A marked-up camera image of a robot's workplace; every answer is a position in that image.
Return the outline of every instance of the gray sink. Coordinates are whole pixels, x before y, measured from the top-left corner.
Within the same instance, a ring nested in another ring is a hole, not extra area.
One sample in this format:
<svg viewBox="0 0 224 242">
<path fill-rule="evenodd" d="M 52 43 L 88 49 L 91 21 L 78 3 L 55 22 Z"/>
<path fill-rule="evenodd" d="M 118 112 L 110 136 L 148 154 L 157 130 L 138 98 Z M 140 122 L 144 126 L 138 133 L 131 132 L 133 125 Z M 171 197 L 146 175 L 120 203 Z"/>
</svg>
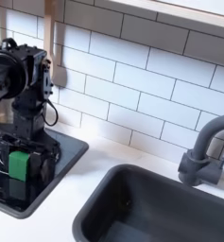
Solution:
<svg viewBox="0 0 224 242">
<path fill-rule="evenodd" d="M 119 165 L 78 213 L 73 234 L 77 242 L 224 242 L 224 199 Z"/>
</svg>

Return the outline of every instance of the black tray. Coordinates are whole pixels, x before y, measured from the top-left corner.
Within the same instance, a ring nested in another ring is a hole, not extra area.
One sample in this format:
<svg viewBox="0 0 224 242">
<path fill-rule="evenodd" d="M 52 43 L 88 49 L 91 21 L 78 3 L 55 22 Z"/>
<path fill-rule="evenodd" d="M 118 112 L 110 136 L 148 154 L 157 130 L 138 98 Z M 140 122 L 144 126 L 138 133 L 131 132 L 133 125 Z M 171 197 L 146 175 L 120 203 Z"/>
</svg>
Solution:
<svg viewBox="0 0 224 242">
<path fill-rule="evenodd" d="M 224 199 L 119 165 L 78 213 L 73 234 L 77 242 L 224 242 Z"/>
<path fill-rule="evenodd" d="M 0 211 L 17 218 L 30 216 L 88 149 L 85 142 L 76 138 L 53 130 L 46 132 L 60 142 L 61 156 L 53 181 L 49 184 L 22 182 L 0 174 Z"/>
</svg>

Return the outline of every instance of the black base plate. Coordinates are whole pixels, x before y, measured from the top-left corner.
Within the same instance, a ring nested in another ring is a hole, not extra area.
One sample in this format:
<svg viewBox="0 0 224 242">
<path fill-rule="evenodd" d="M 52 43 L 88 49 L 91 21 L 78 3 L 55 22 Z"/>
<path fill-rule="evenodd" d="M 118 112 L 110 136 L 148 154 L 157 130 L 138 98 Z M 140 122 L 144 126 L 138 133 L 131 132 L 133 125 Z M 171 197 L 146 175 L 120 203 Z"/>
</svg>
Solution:
<svg viewBox="0 0 224 242">
<path fill-rule="evenodd" d="M 27 218 L 39 207 L 61 179 L 88 149 L 88 144 L 53 130 L 45 130 L 60 142 L 61 156 L 55 177 L 49 184 L 22 182 L 0 174 L 0 211 L 16 218 Z"/>
</svg>

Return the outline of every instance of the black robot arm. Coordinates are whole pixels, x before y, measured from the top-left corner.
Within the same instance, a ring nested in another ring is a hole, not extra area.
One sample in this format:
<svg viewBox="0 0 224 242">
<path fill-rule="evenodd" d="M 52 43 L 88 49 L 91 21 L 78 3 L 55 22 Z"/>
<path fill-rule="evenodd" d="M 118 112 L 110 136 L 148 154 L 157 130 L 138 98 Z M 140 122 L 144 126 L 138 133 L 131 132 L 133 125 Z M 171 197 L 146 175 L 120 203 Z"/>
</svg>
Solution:
<svg viewBox="0 0 224 242">
<path fill-rule="evenodd" d="M 50 104 L 52 82 L 46 52 L 26 44 L 18 46 L 5 39 L 0 46 L 0 101 L 14 98 L 13 123 L 0 123 L 2 171 L 9 171 L 9 156 L 19 151 L 28 154 L 28 176 L 36 177 L 47 161 L 54 166 L 60 157 L 60 144 L 44 130 L 46 105 Z"/>
</svg>

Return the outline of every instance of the faucet handle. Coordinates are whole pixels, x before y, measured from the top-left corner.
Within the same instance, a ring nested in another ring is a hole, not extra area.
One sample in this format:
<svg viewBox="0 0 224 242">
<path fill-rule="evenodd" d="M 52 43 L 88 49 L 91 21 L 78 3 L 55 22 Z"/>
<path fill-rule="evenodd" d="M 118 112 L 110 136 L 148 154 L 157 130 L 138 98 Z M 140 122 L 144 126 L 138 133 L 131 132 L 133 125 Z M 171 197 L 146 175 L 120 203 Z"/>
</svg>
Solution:
<svg viewBox="0 0 224 242">
<path fill-rule="evenodd" d="M 197 172 L 197 177 L 205 182 L 218 184 L 221 178 L 223 165 L 224 158 L 222 158 L 219 164 L 214 161 L 210 161 L 209 164 L 205 165 Z"/>
</svg>

